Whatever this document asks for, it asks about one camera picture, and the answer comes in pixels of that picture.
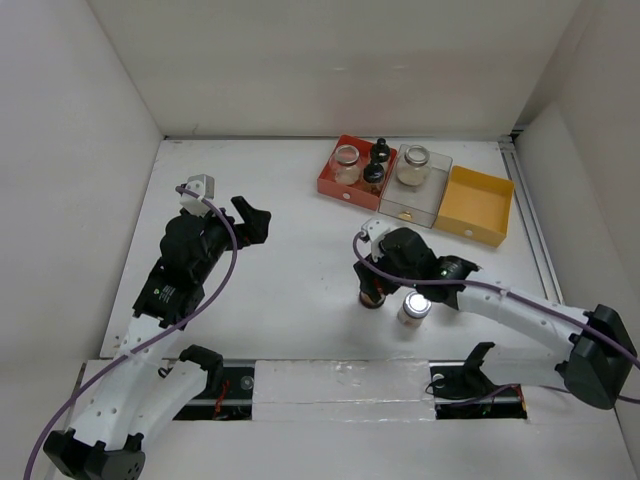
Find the red-capped dark sauce bottle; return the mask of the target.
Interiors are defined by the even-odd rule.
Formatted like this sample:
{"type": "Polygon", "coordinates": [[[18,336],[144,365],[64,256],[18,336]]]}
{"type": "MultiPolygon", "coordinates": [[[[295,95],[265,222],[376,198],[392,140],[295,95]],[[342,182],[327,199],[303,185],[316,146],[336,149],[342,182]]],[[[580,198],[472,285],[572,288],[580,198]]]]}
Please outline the red-capped dark sauce bottle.
{"type": "Polygon", "coordinates": [[[378,309],[386,300],[386,294],[376,281],[360,283],[359,302],[367,309],[378,309]]]}

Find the silver-lid small jar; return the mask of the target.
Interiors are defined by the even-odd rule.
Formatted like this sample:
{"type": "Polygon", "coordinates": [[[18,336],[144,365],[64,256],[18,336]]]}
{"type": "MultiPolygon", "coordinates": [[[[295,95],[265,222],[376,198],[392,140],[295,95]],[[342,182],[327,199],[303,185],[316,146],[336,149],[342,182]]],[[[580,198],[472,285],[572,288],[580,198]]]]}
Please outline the silver-lid small jar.
{"type": "Polygon", "coordinates": [[[406,328],[416,329],[429,315],[432,302],[416,291],[408,293],[397,312],[397,319],[406,328]]]}

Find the glass jar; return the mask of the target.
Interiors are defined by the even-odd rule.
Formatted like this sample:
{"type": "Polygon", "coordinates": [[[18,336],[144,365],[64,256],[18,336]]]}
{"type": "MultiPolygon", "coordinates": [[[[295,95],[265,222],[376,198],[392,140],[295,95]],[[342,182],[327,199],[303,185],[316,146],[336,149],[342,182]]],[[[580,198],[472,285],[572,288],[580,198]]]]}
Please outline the glass jar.
{"type": "Polygon", "coordinates": [[[330,159],[333,179],[337,184],[351,186],[360,178],[360,152],[349,144],[340,145],[330,159]]]}
{"type": "Polygon", "coordinates": [[[430,152],[423,146],[410,145],[396,167],[398,181],[408,187],[419,187],[430,173],[430,152]]]}

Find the black-capped white bottle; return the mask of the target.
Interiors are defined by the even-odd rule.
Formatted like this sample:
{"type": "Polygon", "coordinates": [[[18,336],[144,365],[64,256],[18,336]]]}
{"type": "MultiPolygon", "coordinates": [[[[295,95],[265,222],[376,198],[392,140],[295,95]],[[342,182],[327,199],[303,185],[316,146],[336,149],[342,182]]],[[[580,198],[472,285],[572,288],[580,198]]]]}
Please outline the black-capped white bottle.
{"type": "Polygon", "coordinates": [[[380,137],[372,145],[369,151],[370,161],[373,163],[384,164],[389,161],[391,149],[385,138],[380,137]]]}

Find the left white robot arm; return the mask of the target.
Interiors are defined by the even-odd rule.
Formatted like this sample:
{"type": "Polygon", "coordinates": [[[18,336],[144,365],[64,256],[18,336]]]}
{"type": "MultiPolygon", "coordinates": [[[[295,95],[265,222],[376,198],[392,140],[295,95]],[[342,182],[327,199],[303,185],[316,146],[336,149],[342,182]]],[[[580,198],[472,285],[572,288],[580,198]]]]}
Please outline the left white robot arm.
{"type": "Polygon", "coordinates": [[[193,398],[226,392],[223,357],[205,347],[184,349],[159,372],[167,351],[211,300],[204,283],[225,252],[262,244],[271,214],[243,197],[231,200],[242,221],[203,196],[185,194],[160,241],[160,256],[133,306],[118,353],[87,385],[87,408],[65,430],[47,435],[43,451],[71,479],[137,479],[145,449],[193,398]]]}

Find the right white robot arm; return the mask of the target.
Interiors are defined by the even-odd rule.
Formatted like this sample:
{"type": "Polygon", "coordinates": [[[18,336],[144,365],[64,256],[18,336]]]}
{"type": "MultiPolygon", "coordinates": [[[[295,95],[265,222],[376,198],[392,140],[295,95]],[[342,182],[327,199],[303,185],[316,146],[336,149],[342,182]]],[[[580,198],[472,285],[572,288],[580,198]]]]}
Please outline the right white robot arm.
{"type": "Polygon", "coordinates": [[[494,321],[541,344],[547,354],[528,358],[493,341],[481,341],[446,373],[434,373],[426,390],[453,406],[491,399],[517,385],[564,390],[601,410],[612,409],[639,357],[618,312],[599,304],[592,310],[523,293],[485,275],[474,262],[438,256],[412,229],[385,228],[372,221],[352,244],[367,243],[354,270],[359,295],[372,309],[401,287],[433,304],[494,321]]]}

